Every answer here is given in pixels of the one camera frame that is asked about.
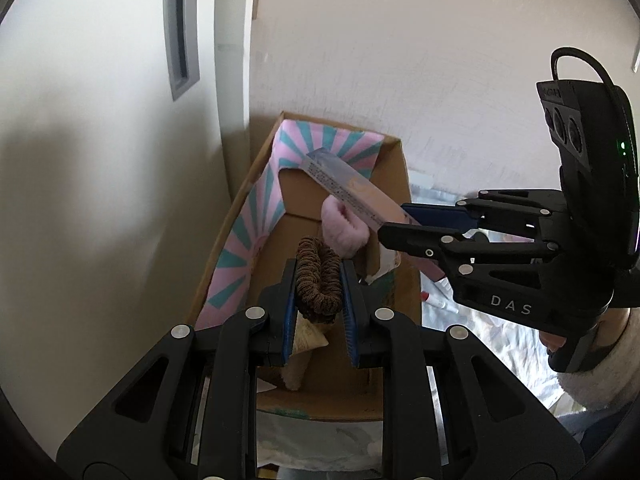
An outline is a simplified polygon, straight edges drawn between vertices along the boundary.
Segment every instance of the cardboard piece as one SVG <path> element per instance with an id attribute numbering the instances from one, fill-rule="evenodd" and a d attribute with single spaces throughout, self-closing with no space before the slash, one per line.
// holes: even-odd
<path id="1" fill-rule="evenodd" d="M 280 115 L 252 164 L 223 223 L 194 298 L 187 320 L 190 324 L 195 324 L 207 299 L 213 271 L 225 241 L 249 192 L 270 160 L 274 136 L 282 121 L 285 120 L 309 121 L 334 128 L 361 131 L 359 128 L 332 121 L 284 112 Z M 285 213 L 264 242 L 253 266 L 247 292 L 247 305 L 256 303 L 260 291 L 265 286 L 280 281 L 284 263 L 288 258 L 295 257 L 300 238 L 305 235 L 317 235 L 320 231 L 320 209 L 322 201 L 327 196 L 326 191 L 298 169 L 280 170 L 278 180 Z M 396 203 L 410 202 L 407 170 L 399 139 L 391 136 L 383 138 L 370 180 Z M 366 248 L 367 273 L 374 274 L 379 266 L 380 248 L 377 237 L 372 236 Z M 403 262 L 394 271 L 394 280 L 394 293 L 389 306 L 407 314 L 416 323 L 420 323 L 418 271 L 409 263 Z M 382 420 L 382 371 L 357 370 L 351 367 L 340 316 L 337 317 L 334 328 L 326 334 L 326 338 L 329 345 L 313 351 L 301 389 L 290 392 L 278 387 L 260 393 L 257 396 L 257 408 L 265 412 L 310 420 L 351 422 Z M 276 370 L 261 369 L 258 374 L 264 380 L 282 386 Z"/>

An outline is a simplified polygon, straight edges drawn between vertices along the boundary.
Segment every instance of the white fuzzy sleeve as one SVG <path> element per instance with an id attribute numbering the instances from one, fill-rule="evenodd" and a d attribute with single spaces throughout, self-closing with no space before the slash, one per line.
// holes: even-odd
<path id="1" fill-rule="evenodd" d="M 625 331 L 593 370 L 558 374 L 569 395 L 588 410 L 621 408 L 640 391 L 640 309 L 632 308 Z"/>

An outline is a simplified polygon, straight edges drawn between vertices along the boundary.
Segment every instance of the screw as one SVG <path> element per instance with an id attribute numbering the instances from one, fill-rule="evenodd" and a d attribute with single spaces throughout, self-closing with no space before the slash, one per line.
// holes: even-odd
<path id="1" fill-rule="evenodd" d="M 244 311 L 244 315 L 249 319 L 260 319 L 264 316 L 264 309 L 261 306 L 252 306 Z"/>
<path id="2" fill-rule="evenodd" d="M 187 337 L 190 332 L 191 327 L 189 325 L 176 325 L 171 329 L 171 335 L 176 339 Z"/>
<path id="3" fill-rule="evenodd" d="M 389 321 L 390 319 L 393 319 L 394 316 L 394 311 L 391 310 L 390 308 L 379 308 L 376 310 L 376 317 L 380 320 L 380 321 Z"/>
<path id="4" fill-rule="evenodd" d="M 458 267 L 458 272 L 460 274 L 471 274 L 474 271 L 474 268 L 469 264 L 463 264 Z"/>
<path id="5" fill-rule="evenodd" d="M 449 334 L 453 339 L 466 339 L 467 337 L 469 337 L 469 330 L 467 330 L 465 327 L 460 326 L 460 325 L 456 325 L 456 326 L 452 326 L 451 328 L 449 328 Z"/>

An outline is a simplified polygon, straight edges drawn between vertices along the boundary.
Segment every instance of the black cable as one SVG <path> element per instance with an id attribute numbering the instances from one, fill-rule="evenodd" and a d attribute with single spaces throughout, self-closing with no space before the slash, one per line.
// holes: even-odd
<path id="1" fill-rule="evenodd" d="M 628 140 L 628 146 L 630 150 L 629 159 L 632 161 L 634 167 L 634 175 L 638 175 L 638 160 L 636 158 L 636 140 L 632 138 L 631 127 L 629 126 L 630 121 L 626 116 L 625 107 L 622 105 L 622 101 L 620 100 L 620 96 L 618 95 L 618 91 L 616 90 L 616 86 L 613 84 L 609 73 L 605 70 L 605 68 L 600 64 L 600 62 L 595 59 L 590 54 L 587 54 L 585 51 L 580 50 L 579 48 L 575 48 L 573 46 L 563 46 L 561 48 L 556 48 L 551 54 L 551 75 L 553 76 L 554 81 L 558 80 L 558 60 L 561 57 L 575 57 L 584 61 L 588 64 L 596 74 L 600 77 L 602 83 L 607 89 L 607 93 L 611 99 L 613 107 L 616 109 L 616 112 L 622 120 L 623 124 L 626 127 L 626 136 Z"/>

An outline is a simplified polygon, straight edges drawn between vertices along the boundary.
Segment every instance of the pink fuzzy cloth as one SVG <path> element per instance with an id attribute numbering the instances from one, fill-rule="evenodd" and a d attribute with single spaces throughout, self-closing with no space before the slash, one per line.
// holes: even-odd
<path id="1" fill-rule="evenodd" d="M 322 239 L 341 258 L 353 258 L 369 241 L 369 228 L 335 196 L 322 202 Z"/>

